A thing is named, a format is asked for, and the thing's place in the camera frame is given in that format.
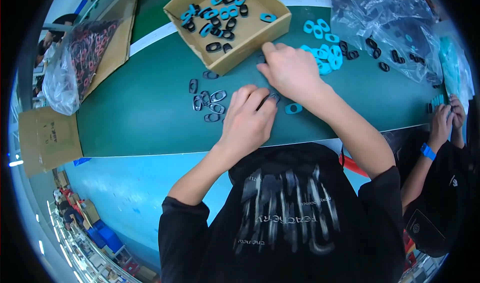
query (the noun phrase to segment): cardboard sheet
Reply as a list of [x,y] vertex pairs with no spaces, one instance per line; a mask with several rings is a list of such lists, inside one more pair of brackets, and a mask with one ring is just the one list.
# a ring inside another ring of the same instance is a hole
[[130,56],[130,40],[135,20],[137,0],[114,0],[99,16],[98,20],[122,19],[110,44],[98,65],[97,73],[88,87],[85,98],[97,88],[112,72],[127,62]]

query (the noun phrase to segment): dark hair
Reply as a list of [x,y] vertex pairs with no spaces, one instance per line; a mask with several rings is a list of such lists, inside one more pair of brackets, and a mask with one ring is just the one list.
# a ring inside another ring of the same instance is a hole
[[40,40],[37,46],[37,55],[43,56],[47,50],[43,47],[43,39]]

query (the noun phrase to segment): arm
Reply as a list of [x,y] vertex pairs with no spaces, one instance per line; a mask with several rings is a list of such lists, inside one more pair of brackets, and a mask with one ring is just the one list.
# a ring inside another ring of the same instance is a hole
[[[430,138],[427,142],[427,145],[435,154],[447,141],[450,130],[452,129],[454,114],[451,113],[447,118],[449,111],[450,105],[439,105],[435,108],[435,113],[430,125]],[[425,178],[432,163],[433,161],[430,158],[421,155],[417,164],[405,180],[405,184],[400,190],[403,213],[405,213],[407,206],[421,194],[423,183],[425,183]]]
[[450,105],[452,106],[453,114],[452,136],[450,140],[457,148],[463,148],[465,141],[463,140],[462,127],[466,118],[465,109],[455,94],[450,95]]
[[382,135],[322,81],[311,53],[270,42],[262,50],[268,64],[257,68],[268,82],[330,125],[370,178],[395,165]]
[[268,94],[267,88],[254,85],[244,86],[232,94],[222,137],[200,163],[173,185],[168,196],[183,204],[198,205],[221,174],[270,138],[277,113],[276,101],[267,99],[257,111]]

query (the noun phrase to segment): blue watch strap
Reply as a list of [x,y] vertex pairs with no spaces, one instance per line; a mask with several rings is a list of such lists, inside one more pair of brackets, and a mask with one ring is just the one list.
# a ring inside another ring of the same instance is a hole
[[437,156],[437,154],[435,154],[426,143],[423,143],[420,151],[425,157],[430,158],[432,161],[435,160],[435,157]]

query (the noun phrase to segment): clear plastic bag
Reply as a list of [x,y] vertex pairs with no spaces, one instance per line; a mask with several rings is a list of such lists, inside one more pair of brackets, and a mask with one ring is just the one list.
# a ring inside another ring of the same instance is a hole
[[472,73],[465,52],[455,38],[440,39],[440,61],[448,96],[456,94],[468,114],[469,100],[475,95]]
[[78,110],[118,24],[119,20],[83,22],[63,38],[42,84],[53,110],[65,115]]
[[[381,50],[387,63],[418,83],[440,85],[440,40],[432,31],[435,18],[425,0],[332,0],[330,27],[341,40],[366,50],[366,39]],[[397,63],[392,51],[405,59]]]

